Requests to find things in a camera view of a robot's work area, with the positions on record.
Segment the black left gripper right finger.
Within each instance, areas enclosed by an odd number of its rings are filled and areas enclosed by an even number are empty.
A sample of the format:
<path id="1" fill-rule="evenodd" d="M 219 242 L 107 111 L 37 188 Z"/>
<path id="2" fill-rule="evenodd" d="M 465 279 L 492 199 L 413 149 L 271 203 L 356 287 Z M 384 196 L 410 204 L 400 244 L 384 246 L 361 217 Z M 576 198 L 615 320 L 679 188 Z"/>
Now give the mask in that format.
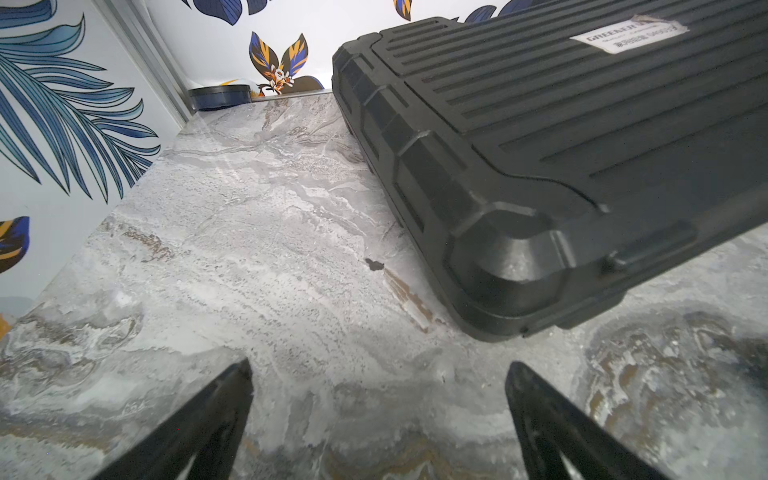
<path id="1" fill-rule="evenodd" d="M 665 479 L 579 410 L 532 368 L 510 364 L 505 395 L 530 479 Z"/>

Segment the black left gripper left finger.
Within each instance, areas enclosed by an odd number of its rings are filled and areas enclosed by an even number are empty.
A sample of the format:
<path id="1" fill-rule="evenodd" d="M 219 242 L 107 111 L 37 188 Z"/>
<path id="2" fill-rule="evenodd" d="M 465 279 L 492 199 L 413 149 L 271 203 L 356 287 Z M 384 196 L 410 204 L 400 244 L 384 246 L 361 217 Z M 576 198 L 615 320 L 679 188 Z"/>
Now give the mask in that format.
<path id="1" fill-rule="evenodd" d="M 97 479 L 227 479 L 253 400 L 248 360 L 231 364 Z"/>

